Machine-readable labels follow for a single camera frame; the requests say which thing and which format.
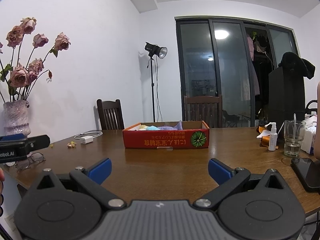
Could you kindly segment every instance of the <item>white charger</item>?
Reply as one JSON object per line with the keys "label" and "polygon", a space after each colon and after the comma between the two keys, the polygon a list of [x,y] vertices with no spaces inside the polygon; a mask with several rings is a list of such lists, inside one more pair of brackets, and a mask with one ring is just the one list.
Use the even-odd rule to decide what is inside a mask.
{"label": "white charger", "polygon": [[82,143],[82,144],[87,144],[87,143],[91,143],[91,142],[93,142],[93,137],[90,135],[80,137],[80,143]]}

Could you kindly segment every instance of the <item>ribbed gray panel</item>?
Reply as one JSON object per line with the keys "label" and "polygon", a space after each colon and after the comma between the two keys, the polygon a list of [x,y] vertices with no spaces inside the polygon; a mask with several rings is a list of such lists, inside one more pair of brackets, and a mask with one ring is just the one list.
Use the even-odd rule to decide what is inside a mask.
{"label": "ribbed gray panel", "polygon": [[99,227],[83,240],[235,240],[209,211],[188,201],[133,201],[108,212]]}

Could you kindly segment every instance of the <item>vase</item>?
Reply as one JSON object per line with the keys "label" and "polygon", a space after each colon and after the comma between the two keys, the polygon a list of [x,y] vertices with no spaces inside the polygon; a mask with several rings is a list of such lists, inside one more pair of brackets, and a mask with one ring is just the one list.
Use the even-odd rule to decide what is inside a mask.
{"label": "vase", "polygon": [[3,104],[3,110],[5,135],[23,133],[27,136],[31,133],[26,100],[5,102]]}

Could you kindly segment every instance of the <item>wooden table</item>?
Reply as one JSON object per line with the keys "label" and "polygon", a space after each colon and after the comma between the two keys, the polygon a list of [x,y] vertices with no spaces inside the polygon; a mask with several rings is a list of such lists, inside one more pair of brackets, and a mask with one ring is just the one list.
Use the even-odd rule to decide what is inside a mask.
{"label": "wooden table", "polygon": [[[56,174],[68,173],[76,166],[89,167],[102,158],[112,161],[112,173],[102,184],[128,203],[132,199],[189,199],[191,202],[217,184],[208,174],[208,161],[217,158],[226,165],[244,167],[252,173],[264,173],[269,168],[279,170],[297,198],[306,215],[320,210],[320,195],[307,193],[290,164],[290,158],[279,149],[270,152],[260,147],[255,128],[219,128],[210,130],[207,149],[125,149],[122,131],[104,131],[103,135],[87,145],[67,148],[68,138],[43,149],[46,161],[17,172],[13,167],[4,169],[20,184],[29,187],[44,168]],[[305,152],[300,157],[310,157]]]}

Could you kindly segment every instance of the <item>tripod pole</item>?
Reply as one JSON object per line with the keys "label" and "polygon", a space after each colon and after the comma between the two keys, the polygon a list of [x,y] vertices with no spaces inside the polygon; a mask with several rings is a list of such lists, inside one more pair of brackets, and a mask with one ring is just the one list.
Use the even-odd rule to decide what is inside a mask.
{"label": "tripod pole", "polygon": [[153,71],[152,71],[152,57],[150,57],[151,61],[151,89],[152,89],[152,111],[153,111],[153,122],[156,122],[156,116],[155,116],[155,96],[153,93],[153,87],[155,86],[153,82]]}

